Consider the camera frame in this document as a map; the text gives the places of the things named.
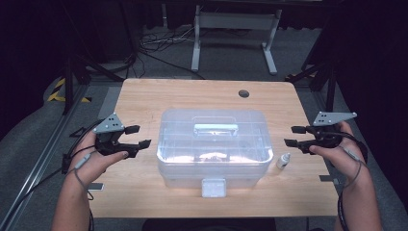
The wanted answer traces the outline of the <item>person's dark clothing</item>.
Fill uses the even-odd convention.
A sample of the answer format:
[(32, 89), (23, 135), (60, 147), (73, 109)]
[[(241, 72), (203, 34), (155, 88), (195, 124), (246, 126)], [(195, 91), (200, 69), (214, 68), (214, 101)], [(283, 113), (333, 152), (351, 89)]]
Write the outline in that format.
[(277, 231), (273, 218), (149, 218), (141, 231)]

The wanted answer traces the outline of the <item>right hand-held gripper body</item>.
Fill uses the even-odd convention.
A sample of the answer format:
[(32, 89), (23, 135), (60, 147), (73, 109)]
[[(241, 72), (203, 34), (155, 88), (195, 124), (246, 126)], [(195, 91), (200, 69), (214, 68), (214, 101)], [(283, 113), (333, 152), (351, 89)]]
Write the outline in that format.
[(314, 122), (308, 125), (307, 133), (315, 138), (310, 141), (299, 141), (299, 147), (303, 153), (309, 153), (311, 145), (325, 148), (333, 148), (340, 144), (346, 133), (342, 133), (339, 123), (356, 117), (356, 113), (333, 113), (319, 112)]

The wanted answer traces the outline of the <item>person's left hand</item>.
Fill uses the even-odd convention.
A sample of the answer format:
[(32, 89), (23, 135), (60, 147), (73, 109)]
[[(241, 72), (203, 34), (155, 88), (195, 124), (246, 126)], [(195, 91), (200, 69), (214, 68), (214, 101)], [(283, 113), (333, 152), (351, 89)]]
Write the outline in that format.
[(128, 157), (126, 151), (108, 156), (100, 154), (94, 147), (95, 140), (96, 135), (88, 132), (75, 147), (75, 156), (64, 180), (70, 189), (85, 190), (108, 167)]

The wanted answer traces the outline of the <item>grey metal desk frame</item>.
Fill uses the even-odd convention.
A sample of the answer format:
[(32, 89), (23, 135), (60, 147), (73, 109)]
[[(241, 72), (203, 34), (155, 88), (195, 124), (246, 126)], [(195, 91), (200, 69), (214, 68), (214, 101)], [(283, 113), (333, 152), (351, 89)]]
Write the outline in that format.
[(272, 14), (255, 13), (206, 13), (200, 5), (195, 6), (194, 14), (194, 45), (191, 58), (191, 70), (197, 72), (200, 62), (200, 30), (201, 29), (239, 29), (268, 31), (268, 39), (261, 44), (264, 57), (271, 75), (277, 74), (277, 68), (271, 53), (271, 46), (278, 29), (282, 11)]

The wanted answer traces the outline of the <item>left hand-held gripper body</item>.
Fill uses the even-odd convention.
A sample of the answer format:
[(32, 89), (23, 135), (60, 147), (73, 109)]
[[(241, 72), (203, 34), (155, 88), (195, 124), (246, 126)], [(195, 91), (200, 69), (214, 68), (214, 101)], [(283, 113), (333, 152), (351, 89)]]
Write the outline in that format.
[(104, 156), (126, 151), (129, 158), (135, 158), (139, 152), (138, 144), (120, 143), (119, 138), (125, 134), (126, 126), (120, 121), (116, 113), (103, 119), (92, 132), (96, 135), (95, 148)]

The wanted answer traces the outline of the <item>yellow black hazard tape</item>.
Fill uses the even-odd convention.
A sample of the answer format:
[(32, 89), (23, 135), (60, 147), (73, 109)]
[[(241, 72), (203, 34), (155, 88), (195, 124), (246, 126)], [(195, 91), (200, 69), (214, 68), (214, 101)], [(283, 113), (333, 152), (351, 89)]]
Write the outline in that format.
[[(47, 101), (60, 101), (60, 102), (65, 102), (65, 97), (60, 95), (60, 91), (63, 88), (65, 84), (65, 78), (62, 77), (60, 80), (56, 83), (55, 87), (51, 91), (50, 95), (48, 96)], [(81, 102), (84, 103), (90, 103), (92, 101), (91, 97), (83, 97), (81, 99)]]

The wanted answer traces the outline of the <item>clear plastic storage box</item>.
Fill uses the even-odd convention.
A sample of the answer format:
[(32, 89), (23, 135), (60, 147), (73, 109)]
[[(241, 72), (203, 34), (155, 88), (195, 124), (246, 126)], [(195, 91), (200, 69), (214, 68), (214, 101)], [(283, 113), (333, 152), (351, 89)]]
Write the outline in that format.
[(267, 120), (256, 110), (168, 109), (157, 159), (170, 188), (197, 188), (203, 197), (252, 188), (273, 159)]

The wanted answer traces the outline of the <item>person's right hand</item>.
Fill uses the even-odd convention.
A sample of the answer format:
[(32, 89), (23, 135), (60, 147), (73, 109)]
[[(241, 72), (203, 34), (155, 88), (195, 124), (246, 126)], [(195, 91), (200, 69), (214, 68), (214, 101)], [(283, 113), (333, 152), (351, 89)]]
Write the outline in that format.
[(350, 138), (343, 138), (334, 148), (312, 145), (309, 150), (330, 161), (344, 175), (344, 186), (351, 187), (367, 171), (367, 165), (358, 143)]

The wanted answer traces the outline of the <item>black metal stand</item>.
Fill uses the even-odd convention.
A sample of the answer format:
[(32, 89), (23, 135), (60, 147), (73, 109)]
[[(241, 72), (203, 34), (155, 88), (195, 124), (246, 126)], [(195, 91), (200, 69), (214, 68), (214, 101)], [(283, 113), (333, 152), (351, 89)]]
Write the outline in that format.
[(92, 69), (106, 76), (114, 82), (123, 82), (124, 79), (114, 74), (112, 71), (106, 69), (101, 64), (91, 61), (85, 57), (77, 54), (69, 55), (65, 63), (64, 79), (65, 79), (65, 102), (63, 115), (67, 115), (74, 106), (74, 87), (73, 79), (76, 78), (80, 85), (87, 85), (90, 83), (90, 74), (86, 67), (90, 66)]
[(315, 64), (306, 68), (297, 74), (290, 74), (285, 77), (286, 82), (295, 83), (306, 77), (315, 75), (312, 82), (309, 84), (311, 91), (321, 91), (324, 86), (327, 86), (326, 101), (324, 109), (328, 112), (332, 112), (334, 109), (334, 97), (336, 89), (336, 74), (335, 66), (332, 62), (323, 62)]

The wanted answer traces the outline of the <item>small white dropper bottle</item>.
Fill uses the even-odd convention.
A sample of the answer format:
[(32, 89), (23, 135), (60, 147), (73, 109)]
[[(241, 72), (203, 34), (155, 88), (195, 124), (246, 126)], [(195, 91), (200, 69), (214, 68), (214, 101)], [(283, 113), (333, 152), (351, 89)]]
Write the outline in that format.
[(290, 162), (290, 159), (291, 159), (291, 154), (285, 153), (278, 159), (276, 166), (279, 169), (283, 169)]

